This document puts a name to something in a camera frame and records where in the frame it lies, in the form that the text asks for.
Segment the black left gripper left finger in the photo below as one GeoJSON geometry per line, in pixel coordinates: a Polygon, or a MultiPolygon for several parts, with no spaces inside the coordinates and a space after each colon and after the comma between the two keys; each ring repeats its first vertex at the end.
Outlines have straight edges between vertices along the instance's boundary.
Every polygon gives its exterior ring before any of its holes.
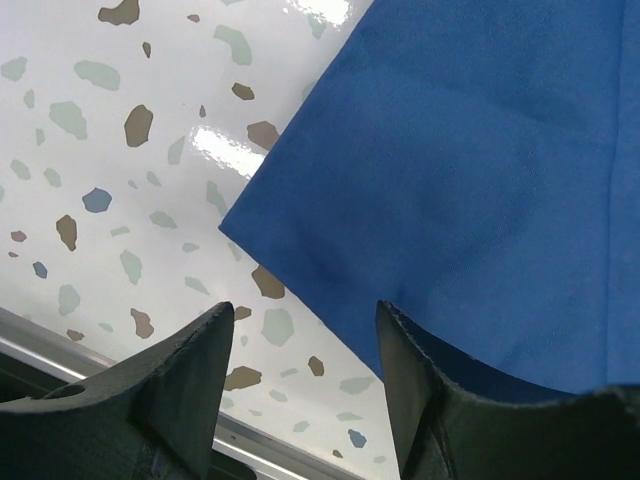
{"type": "Polygon", "coordinates": [[[96,375],[2,403],[2,478],[206,478],[233,332],[221,302],[96,375]]]}

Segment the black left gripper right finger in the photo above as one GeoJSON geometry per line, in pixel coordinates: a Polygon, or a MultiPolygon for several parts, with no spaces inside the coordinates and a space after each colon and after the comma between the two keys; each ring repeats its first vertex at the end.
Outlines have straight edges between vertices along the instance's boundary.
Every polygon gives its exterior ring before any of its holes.
{"type": "Polygon", "coordinates": [[[638,386],[575,395],[526,382],[388,302],[376,328],[401,478],[638,478],[638,386]]]}

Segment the aluminium front rail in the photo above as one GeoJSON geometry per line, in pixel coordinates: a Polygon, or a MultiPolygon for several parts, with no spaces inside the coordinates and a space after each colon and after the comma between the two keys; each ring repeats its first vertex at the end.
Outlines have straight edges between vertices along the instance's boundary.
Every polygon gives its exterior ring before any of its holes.
{"type": "Polygon", "coordinates": [[[373,479],[227,413],[233,314],[219,304],[122,361],[1,314],[1,471],[26,479],[373,479]]]}

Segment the blue surgical cloth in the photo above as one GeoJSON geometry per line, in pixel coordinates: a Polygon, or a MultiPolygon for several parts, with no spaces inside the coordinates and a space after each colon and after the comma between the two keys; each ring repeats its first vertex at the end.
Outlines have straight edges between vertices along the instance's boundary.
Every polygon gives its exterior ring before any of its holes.
{"type": "Polygon", "coordinates": [[[368,367],[378,302],[523,380],[639,379],[639,5],[376,1],[221,224],[368,367]]]}

